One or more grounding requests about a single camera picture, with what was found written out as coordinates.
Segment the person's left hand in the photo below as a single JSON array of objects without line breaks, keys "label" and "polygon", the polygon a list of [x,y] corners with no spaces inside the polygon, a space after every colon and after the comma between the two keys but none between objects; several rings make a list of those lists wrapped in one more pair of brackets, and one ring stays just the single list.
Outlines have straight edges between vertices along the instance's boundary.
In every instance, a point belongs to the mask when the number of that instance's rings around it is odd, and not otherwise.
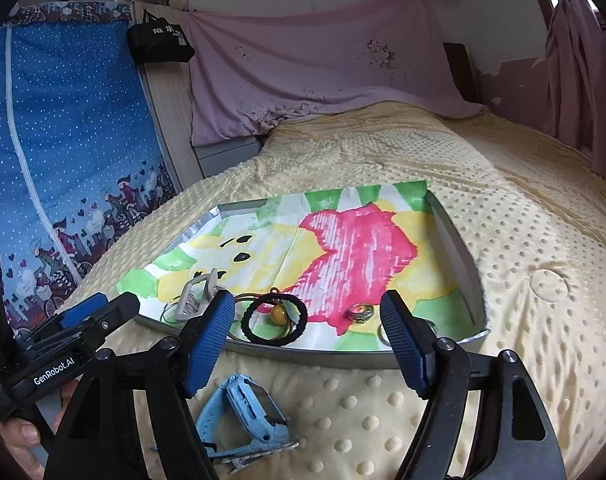
[{"label": "person's left hand", "polygon": [[[78,380],[73,379],[60,389],[61,409],[53,421],[54,432],[58,431],[77,386]],[[38,462],[37,457],[30,450],[33,446],[40,445],[40,433],[31,422],[19,418],[8,418],[0,422],[0,439],[28,478],[34,480],[44,478],[45,467]]]}]

